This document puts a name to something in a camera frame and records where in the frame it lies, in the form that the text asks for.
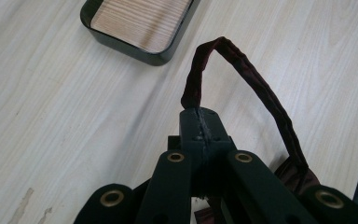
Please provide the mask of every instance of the dark red fabric strap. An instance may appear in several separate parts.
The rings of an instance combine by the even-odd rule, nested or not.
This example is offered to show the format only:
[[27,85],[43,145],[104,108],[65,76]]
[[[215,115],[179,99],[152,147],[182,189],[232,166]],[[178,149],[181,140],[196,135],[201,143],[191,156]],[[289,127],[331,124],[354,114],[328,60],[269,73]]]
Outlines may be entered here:
[[241,77],[252,87],[264,106],[275,118],[293,163],[300,170],[307,170],[308,164],[293,129],[292,121],[269,87],[269,84],[255,70],[255,67],[249,62],[246,55],[235,47],[230,40],[219,37],[197,48],[181,100],[182,106],[184,108],[200,107],[202,71],[205,69],[209,56],[214,49],[231,63]]

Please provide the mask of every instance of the wooden table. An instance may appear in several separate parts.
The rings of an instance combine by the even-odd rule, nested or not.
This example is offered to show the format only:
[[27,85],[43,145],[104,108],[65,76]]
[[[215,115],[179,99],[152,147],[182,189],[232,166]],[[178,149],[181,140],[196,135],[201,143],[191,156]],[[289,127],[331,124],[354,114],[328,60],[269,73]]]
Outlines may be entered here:
[[[166,65],[100,45],[84,1],[0,0],[0,223],[71,223],[97,188],[134,188],[178,134],[196,46],[224,35],[292,118],[311,169],[352,197],[358,180],[358,1],[202,1]],[[216,53],[202,105],[272,170],[272,116]]]

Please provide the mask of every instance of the carrying handle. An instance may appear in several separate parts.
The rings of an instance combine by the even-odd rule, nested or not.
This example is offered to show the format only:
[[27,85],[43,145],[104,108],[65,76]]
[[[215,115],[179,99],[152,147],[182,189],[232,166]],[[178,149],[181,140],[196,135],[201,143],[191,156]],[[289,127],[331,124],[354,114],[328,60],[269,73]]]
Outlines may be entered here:
[[249,62],[246,55],[225,37],[219,37],[197,47],[191,70],[187,77],[185,92],[181,99],[183,108],[200,107],[202,71],[205,69],[209,56],[214,49],[234,66],[235,70],[252,87],[258,98],[271,113],[290,155],[290,161],[297,167],[298,171],[308,171],[309,166],[302,153],[292,121],[277,96]]

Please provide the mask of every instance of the dark fabric bag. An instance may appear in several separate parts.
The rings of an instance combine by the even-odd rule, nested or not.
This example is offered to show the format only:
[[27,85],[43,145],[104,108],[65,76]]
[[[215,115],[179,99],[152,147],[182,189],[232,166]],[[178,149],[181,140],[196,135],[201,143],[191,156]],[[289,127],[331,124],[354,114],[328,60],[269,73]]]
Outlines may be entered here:
[[[319,185],[318,178],[310,170],[302,153],[292,121],[277,96],[249,62],[246,55],[235,47],[230,40],[219,37],[197,47],[191,70],[187,77],[185,92],[181,99],[183,108],[200,107],[202,71],[205,69],[209,56],[214,49],[234,66],[276,121],[282,140],[289,153],[289,158],[275,171],[275,175],[294,194],[301,194],[308,187]],[[198,216],[198,222],[213,223],[213,216],[207,210],[201,211]]]

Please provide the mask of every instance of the metal grommet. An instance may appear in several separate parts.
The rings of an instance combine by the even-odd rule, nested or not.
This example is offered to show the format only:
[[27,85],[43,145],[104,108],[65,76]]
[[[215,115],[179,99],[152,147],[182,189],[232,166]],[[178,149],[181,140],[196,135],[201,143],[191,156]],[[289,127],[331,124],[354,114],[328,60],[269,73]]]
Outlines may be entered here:
[[252,156],[243,152],[237,153],[235,159],[241,162],[251,162],[253,160]]
[[344,202],[342,202],[340,198],[338,198],[333,193],[330,193],[329,191],[326,191],[324,189],[320,189],[316,191],[315,197],[316,199],[318,199],[319,202],[321,202],[322,204],[328,207],[336,208],[336,209],[340,209],[344,207]]
[[168,155],[168,160],[172,162],[179,162],[185,159],[185,156],[181,153],[173,152]]
[[118,189],[107,191],[101,196],[101,204],[105,207],[113,207],[120,204],[124,199],[124,194]]

